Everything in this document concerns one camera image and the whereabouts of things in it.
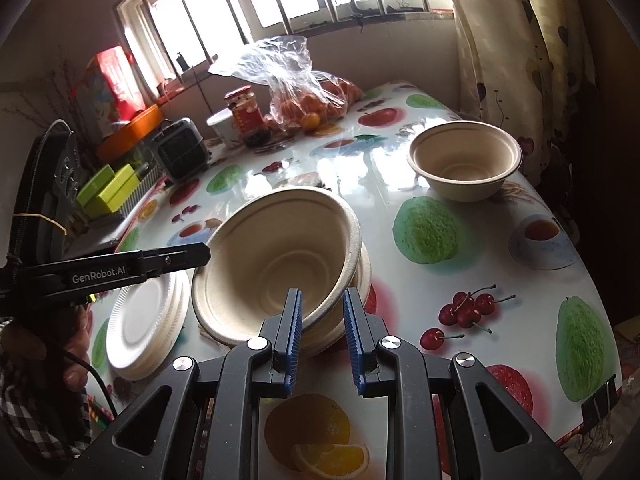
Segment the plaid shirt left forearm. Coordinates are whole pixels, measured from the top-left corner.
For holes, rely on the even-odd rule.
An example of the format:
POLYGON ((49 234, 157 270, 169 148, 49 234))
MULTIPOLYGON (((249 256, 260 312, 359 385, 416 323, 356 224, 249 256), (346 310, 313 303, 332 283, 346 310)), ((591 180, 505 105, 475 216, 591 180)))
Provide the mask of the plaid shirt left forearm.
POLYGON ((87 391, 41 379, 6 352, 1 355, 1 419, 25 456, 50 467, 68 464, 92 441, 87 391))

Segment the person left hand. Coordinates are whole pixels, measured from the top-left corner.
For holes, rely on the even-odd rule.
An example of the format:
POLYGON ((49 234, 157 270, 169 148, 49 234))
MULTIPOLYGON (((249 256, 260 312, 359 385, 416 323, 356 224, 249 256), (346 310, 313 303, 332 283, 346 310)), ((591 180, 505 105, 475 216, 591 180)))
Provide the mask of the person left hand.
MULTIPOLYGON (((85 307, 76 309, 76 332, 67 341, 64 349, 78 360, 86 363, 88 360, 89 334, 87 330, 88 314, 85 307)), ((73 392, 81 392, 88 382, 88 370, 73 360, 66 360, 63 379, 67 388, 73 392)))

